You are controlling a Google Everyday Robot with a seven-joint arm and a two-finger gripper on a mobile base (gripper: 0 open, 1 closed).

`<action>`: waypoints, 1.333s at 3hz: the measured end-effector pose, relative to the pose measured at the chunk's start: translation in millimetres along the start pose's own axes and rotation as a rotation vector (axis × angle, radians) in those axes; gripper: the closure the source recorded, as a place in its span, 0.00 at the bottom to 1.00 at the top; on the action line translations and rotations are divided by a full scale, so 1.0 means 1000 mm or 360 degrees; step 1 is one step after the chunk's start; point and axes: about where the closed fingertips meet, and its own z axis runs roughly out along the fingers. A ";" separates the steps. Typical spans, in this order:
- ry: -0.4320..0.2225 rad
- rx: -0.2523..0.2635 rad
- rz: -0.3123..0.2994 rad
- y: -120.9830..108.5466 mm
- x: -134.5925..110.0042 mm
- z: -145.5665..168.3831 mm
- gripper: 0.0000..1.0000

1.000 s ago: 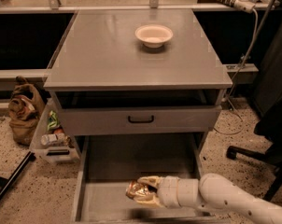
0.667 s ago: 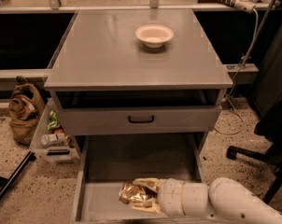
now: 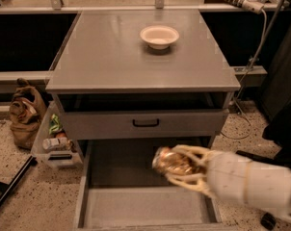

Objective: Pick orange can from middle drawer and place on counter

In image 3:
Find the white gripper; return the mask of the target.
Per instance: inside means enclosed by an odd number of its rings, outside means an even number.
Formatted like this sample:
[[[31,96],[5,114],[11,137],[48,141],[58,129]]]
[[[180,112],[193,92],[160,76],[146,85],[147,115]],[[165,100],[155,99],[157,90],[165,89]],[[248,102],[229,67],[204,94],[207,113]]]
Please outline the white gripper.
[[[213,150],[184,144],[175,146],[172,151],[190,158],[199,167],[206,167],[208,162],[209,164],[207,182],[202,173],[184,176],[167,173],[165,177],[169,182],[210,198],[216,195],[224,202],[241,205],[245,203],[244,183],[246,166],[249,162],[247,158],[230,152],[222,152],[214,156]]]

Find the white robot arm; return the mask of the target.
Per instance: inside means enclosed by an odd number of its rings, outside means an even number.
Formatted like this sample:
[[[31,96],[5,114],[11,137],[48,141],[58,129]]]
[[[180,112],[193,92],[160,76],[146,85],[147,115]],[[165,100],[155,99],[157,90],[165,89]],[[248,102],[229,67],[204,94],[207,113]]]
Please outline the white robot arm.
[[[200,146],[164,149],[167,179],[224,202],[251,206],[291,223],[291,169]]]

